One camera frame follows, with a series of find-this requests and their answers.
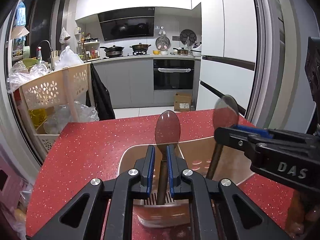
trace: oven handle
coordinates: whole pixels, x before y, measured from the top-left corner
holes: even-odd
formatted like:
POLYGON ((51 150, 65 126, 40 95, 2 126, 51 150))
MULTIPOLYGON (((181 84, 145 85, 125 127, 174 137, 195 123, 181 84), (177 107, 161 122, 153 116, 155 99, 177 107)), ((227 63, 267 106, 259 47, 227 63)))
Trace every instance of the oven handle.
POLYGON ((174 73, 174 72, 178 72, 178 73, 188 73, 191 71, 190 68, 158 68, 159 72, 165 72, 165 73, 174 73))

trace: oven door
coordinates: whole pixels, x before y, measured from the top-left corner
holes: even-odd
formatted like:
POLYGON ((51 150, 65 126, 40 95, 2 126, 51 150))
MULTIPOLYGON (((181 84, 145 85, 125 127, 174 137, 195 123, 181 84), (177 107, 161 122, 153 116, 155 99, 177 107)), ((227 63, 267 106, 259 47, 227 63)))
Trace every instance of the oven door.
POLYGON ((154 90, 192 90, 193 67, 155 66, 153 68, 154 90))

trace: red speckled tabletop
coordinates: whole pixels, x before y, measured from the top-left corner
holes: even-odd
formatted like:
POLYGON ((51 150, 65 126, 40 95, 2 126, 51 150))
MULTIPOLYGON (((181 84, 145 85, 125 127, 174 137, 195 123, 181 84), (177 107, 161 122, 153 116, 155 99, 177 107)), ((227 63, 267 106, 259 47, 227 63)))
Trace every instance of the red speckled tabletop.
MULTIPOLYGON (((178 113, 180 141, 213 135, 212 110, 178 113)), ((27 235, 33 236, 92 178, 116 177, 124 151, 138 144, 154 144, 158 115, 69 123, 49 152, 36 180, 27 212, 27 235)), ((250 125, 240 118, 240 124, 250 125)), ((253 175, 240 188, 284 228, 293 190, 253 175)), ((166 229, 143 227, 136 215, 132 239, 190 239, 188 225, 166 229)))

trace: white tile floor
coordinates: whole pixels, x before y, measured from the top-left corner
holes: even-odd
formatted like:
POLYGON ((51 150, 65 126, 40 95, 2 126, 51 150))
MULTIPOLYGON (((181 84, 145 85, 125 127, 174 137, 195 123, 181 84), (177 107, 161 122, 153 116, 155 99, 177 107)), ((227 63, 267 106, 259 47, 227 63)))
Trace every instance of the white tile floor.
POLYGON ((173 111, 173 106, 114 109, 116 119, 162 114, 166 110, 173 111))

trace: pink object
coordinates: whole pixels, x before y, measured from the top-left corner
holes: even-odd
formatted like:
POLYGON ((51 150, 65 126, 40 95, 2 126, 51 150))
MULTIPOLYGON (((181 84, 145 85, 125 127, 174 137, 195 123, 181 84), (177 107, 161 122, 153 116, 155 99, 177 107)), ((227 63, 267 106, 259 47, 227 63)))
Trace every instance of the pink object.
POLYGON ((10 211, 18 206, 23 185, 23 179, 0 157, 0 202, 10 211))
MULTIPOLYGON (((181 124, 180 141, 213 135, 213 110, 177 113, 181 124)), ((68 123, 48 153, 36 180, 28 206, 26 230, 33 236, 92 178, 117 176, 120 158, 131 146, 155 143, 159 115, 68 123)), ((251 125, 240 117, 239 124, 251 125)), ((259 175, 240 185, 260 208, 284 228, 293 190, 259 175)), ((166 229, 145 229, 134 214, 132 239, 182 239, 190 237, 188 225, 166 229)))

